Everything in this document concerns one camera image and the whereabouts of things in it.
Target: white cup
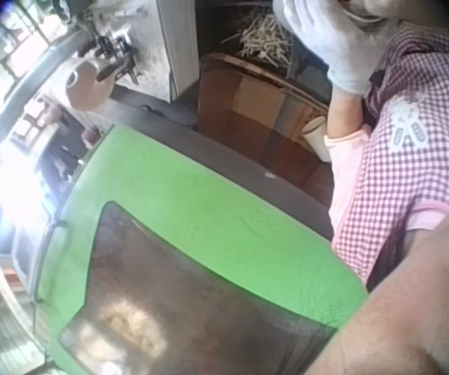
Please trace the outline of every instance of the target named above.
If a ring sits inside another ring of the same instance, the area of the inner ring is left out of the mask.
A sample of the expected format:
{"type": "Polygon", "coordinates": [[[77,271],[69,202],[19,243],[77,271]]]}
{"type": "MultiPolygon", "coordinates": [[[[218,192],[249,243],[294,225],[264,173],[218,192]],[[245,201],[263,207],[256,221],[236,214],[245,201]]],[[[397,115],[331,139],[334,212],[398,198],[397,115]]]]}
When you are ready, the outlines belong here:
{"type": "Polygon", "coordinates": [[[309,121],[301,132],[302,137],[309,143],[322,162],[330,163],[330,153],[326,149],[324,136],[326,135],[326,117],[320,116],[309,121]]]}

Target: white glove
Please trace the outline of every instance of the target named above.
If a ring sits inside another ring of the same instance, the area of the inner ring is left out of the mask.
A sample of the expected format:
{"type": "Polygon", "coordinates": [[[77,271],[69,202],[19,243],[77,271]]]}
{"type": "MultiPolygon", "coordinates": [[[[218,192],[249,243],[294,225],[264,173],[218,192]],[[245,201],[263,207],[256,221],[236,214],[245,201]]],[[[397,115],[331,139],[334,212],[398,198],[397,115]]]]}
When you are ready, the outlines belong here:
{"type": "Polygon", "coordinates": [[[337,0],[283,0],[284,14],[302,43],[328,66],[333,84],[363,94],[397,22],[357,27],[337,0]]]}

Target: skin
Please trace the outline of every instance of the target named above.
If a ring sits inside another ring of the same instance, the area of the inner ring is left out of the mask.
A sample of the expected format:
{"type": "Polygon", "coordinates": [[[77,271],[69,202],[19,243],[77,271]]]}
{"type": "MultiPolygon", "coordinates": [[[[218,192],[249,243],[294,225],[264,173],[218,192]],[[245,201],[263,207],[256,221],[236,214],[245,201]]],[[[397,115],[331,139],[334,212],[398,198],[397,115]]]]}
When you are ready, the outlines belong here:
{"type": "MultiPolygon", "coordinates": [[[[335,87],[328,135],[362,125],[361,96],[335,87]]],[[[449,215],[411,233],[400,266],[333,338],[307,375],[449,374],[449,215]]]]}

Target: bundle of sticks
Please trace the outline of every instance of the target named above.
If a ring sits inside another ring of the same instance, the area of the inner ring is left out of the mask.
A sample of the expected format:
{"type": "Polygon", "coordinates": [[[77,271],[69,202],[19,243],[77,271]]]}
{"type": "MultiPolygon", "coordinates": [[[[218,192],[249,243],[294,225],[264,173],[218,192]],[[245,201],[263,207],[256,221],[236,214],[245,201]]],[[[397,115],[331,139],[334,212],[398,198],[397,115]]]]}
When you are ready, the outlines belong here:
{"type": "Polygon", "coordinates": [[[276,68],[288,67],[292,40],[290,33],[277,21],[268,8],[255,8],[239,19],[234,28],[237,32],[222,40],[227,43],[239,39],[240,57],[259,59],[276,68]]]}

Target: checkered apron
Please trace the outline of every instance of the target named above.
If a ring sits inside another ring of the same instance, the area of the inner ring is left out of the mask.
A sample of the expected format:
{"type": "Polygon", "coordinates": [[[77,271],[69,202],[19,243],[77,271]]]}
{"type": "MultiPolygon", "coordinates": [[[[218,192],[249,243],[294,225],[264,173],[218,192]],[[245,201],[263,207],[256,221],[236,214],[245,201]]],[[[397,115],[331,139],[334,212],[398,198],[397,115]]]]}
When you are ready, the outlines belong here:
{"type": "Polygon", "coordinates": [[[333,250],[366,283],[410,213],[449,209],[449,33],[402,25],[365,97],[377,125],[333,250]]]}

